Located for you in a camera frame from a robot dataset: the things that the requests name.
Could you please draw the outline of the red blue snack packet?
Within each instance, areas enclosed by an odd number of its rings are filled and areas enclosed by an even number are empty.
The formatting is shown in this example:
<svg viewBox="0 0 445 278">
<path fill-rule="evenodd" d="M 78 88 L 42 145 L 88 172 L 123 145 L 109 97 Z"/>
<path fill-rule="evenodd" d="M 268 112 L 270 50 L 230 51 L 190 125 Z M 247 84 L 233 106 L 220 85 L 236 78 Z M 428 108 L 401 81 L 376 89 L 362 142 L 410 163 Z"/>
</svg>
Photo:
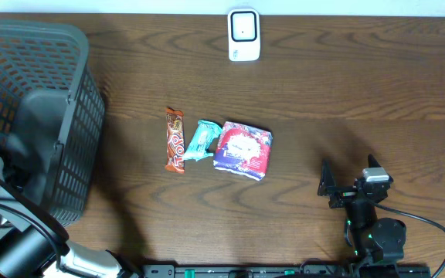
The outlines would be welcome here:
<svg viewBox="0 0 445 278">
<path fill-rule="evenodd" d="M 272 142 L 269 131 L 227 121 L 219 136 L 213 166 L 261 181 L 267 173 Z"/>
</svg>

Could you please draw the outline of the teal white snack packet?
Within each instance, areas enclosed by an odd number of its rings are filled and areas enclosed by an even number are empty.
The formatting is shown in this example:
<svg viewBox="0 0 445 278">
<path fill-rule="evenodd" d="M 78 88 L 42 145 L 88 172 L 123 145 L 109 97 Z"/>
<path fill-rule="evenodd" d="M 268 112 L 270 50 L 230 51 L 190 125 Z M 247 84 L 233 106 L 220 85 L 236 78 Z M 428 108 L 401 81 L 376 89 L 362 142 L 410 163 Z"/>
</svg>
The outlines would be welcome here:
<svg viewBox="0 0 445 278">
<path fill-rule="evenodd" d="M 192 140 L 182 156 L 183 160 L 200 161 L 204 158 L 212 157 L 214 154 L 209 152 L 208 149 L 222 131 L 223 129 L 217 123 L 199 120 Z"/>
</svg>

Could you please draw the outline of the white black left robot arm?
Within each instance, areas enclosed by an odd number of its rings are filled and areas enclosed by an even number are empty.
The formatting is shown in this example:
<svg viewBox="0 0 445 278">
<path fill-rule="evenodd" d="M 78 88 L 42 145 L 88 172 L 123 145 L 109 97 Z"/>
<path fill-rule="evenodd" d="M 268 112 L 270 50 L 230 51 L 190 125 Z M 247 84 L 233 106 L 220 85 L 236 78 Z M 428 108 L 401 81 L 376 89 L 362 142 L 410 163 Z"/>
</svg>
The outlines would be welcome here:
<svg viewBox="0 0 445 278">
<path fill-rule="evenodd" d="M 67 231 L 3 178 L 0 156 L 0 277 L 142 277 L 109 251 L 70 241 Z"/>
</svg>

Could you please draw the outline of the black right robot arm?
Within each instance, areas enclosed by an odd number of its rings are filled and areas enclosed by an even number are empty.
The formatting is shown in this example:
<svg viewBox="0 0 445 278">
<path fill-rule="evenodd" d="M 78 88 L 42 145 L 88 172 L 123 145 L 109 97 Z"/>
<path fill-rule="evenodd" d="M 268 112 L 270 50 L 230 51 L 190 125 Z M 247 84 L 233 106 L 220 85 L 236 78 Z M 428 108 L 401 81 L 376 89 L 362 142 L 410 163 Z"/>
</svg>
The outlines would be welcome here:
<svg viewBox="0 0 445 278">
<path fill-rule="evenodd" d="M 373 155 L 351 186 L 339 186 L 327 161 L 321 163 L 318 195 L 329 197 L 332 209 L 346 211 L 345 240 L 354 248 L 356 258 L 349 263 L 352 275 L 369 267 L 395 266 L 404 257 L 406 226 L 392 218 L 379 218 L 375 207 L 388 197 L 393 178 Z"/>
</svg>

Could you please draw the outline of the orange Top chocolate bar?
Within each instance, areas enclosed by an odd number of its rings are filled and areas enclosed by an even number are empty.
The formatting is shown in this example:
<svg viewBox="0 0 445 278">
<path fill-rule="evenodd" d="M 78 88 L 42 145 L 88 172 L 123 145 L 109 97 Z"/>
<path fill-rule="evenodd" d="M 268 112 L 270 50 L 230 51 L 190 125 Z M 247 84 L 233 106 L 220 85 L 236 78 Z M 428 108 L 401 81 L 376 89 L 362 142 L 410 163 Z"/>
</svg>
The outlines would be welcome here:
<svg viewBox="0 0 445 278">
<path fill-rule="evenodd" d="M 183 117 L 184 114 L 179 110 L 166 109 L 167 161 L 165 169 L 179 174 L 185 173 Z"/>
</svg>

